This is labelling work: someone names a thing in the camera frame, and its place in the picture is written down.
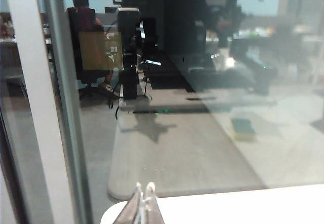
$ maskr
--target cable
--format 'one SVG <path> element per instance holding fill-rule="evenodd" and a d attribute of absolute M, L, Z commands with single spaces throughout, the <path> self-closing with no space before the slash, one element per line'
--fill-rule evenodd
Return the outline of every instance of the cable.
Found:
<path fill-rule="evenodd" d="M 145 90 L 144 90 L 144 96 L 146 96 L 146 88 L 147 88 L 147 77 L 144 77 L 145 78 Z"/>
<path fill-rule="evenodd" d="M 147 94 L 147 95 L 151 98 L 151 100 L 153 100 L 153 97 L 150 94 Z"/>
<path fill-rule="evenodd" d="M 115 25 L 117 21 L 118 21 L 118 20 L 115 20 L 114 22 L 111 23 L 111 25 Z"/>
<path fill-rule="evenodd" d="M 115 112 L 115 118 L 116 118 L 116 120 L 118 120 L 118 117 L 117 117 L 118 110 L 119 110 L 119 106 L 117 107 L 116 112 Z"/>
<path fill-rule="evenodd" d="M 117 84 L 115 85 L 115 87 L 112 89 L 112 96 L 109 98 L 109 101 L 108 101 L 108 107 L 109 107 L 109 109 L 112 109 L 113 108 L 113 101 L 114 100 L 112 100 L 112 98 L 113 98 L 113 96 L 114 96 L 114 92 L 115 92 L 115 90 L 116 90 L 116 88 L 117 88 L 117 86 L 119 85 L 119 81 L 117 82 Z"/>

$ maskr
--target sponge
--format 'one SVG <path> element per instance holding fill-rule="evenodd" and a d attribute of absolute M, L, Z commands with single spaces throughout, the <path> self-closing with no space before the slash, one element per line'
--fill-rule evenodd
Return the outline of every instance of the sponge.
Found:
<path fill-rule="evenodd" d="M 240 141 L 253 141 L 255 139 L 255 130 L 251 126 L 251 121 L 248 119 L 231 119 L 233 126 L 234 138 Z"/>

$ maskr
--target office chair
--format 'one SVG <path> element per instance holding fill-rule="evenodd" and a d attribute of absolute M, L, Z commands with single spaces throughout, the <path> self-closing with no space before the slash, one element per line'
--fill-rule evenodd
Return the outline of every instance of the office chair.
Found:
<path fill-rule="evenodd" d="M 103 27 L 96 24 L 95 10 L 72 7 L 66 11 L 70 23 L 76 78 L 86 85 L 79 89 L 80 100 L 94 93 L 108 96 L 106 92 L 92 86 L 98 78 L 109 74 L 108 62 L 105 66 L 103 63 L 104 60 L 109 60 L 105 55 L 104 41 L 97 39 L 103 37 Z"/>

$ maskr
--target white surface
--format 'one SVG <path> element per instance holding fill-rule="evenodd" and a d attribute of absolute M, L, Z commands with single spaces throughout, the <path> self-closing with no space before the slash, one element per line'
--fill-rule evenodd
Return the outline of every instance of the white surface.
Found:
<path fill-rule="evenodd" d="M 8 2 L 14 21 L 54 223 L 75 223 L 37 0 L 8 0 Z"/>
<path fill-rule="evenodd" d="M 167 224 L 324 223 L 324 184 L 158 199 Z M 110 207 L 100 224 L 111 224 L 125 202 Z"/>
<path fill-rule="evenodd" d="M 324 135 L 310 125 L 321 117 L 323 99 L 303 86 L 273 86 L 271 93 L 277 94 L 276 106 L 212 114 L 269 188 L 323 183 Z M 231 118 L 250 120 L 255 140 L 234 140 Z"/>

